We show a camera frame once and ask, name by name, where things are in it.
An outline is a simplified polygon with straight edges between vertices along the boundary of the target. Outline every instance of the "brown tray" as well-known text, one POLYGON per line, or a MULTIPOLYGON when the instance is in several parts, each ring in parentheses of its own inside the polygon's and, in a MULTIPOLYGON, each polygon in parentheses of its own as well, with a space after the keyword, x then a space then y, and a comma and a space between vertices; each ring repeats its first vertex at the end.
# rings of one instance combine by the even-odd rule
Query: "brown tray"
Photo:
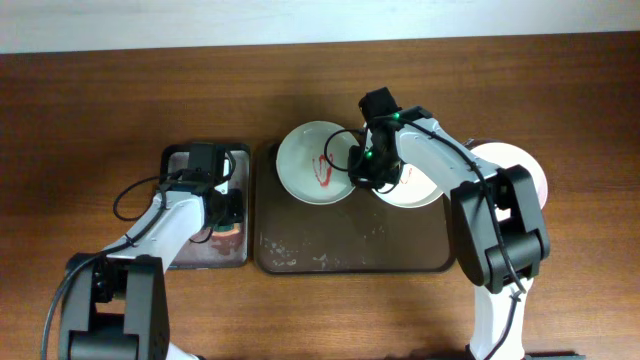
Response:
POLYGON ((443 197, 402 209, 356 189, 336 204, 305 204, 276 171, 279 144, 256 154, 254 258, 271 274, 442 272, 454 261, 443 197))

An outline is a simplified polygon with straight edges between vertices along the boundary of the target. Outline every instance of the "white wall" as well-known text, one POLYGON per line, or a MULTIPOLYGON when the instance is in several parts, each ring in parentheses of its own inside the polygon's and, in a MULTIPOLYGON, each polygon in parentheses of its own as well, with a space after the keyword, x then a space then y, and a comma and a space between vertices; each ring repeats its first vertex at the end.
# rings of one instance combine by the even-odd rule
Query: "white wall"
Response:
POLYGON ((640 0, 3 0, 0 52, 640 30, 640 0))

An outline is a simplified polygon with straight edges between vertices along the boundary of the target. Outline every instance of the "wooden table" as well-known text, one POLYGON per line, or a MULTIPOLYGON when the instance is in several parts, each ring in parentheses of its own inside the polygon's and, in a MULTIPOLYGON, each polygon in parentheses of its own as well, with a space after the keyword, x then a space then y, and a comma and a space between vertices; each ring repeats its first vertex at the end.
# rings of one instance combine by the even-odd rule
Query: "wooden table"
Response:
MULTIPOLYGON (((439 39, 0 57, 0 358, 33 359, 64 264, 129 226, 114 196, 172 143, 252 146, 311 120, 359 125, 387 85, 459 140, 495 138, 547 172, 551 257, 527 351, 640 353, 640 34, 439 39)), ((150 188, 123 204, 134 214, 150 188)), ((172 340, 209 359, 461 350, 473 289, 440 276, 170 272, 172 340)), ((57 351, 57 323, 50 352, 57 351)))

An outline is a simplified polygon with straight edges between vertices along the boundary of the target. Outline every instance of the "red marking on plate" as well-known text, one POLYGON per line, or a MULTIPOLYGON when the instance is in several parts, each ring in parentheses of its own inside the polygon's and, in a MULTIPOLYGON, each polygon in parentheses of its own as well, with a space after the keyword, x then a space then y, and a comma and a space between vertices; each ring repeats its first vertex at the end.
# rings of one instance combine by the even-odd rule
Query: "red marking on plate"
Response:
MULTIPOLYGON (((329 154, 329 159, 333 162, 333 154, 329 154)), ((313 172, 316 174, 316 179, 322 187, 329 186, 331 182, 331 166, 327 162, 327 158, 324 155, 320 155, 318 158, 318 166, 316 167, 316 159, 311 159, 313 162, 313 172)))
POLYGON ((407 175, 407 179, 406 180, 402 180, 400 179, 400 182, 403 184, 408 184, 409 183, 409 178, 411 177, 411 172, 413 171, 413 168, 409 168, 409 174, 407 175))

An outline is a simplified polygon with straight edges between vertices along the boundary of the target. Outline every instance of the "wall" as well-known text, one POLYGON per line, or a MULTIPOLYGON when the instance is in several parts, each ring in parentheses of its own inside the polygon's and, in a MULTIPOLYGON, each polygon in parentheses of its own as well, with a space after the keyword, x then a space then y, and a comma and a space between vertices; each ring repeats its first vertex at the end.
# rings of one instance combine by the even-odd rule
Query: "wall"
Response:
POLYGON ((5 0, 0 52, 640 29, 638 0, 5 0))

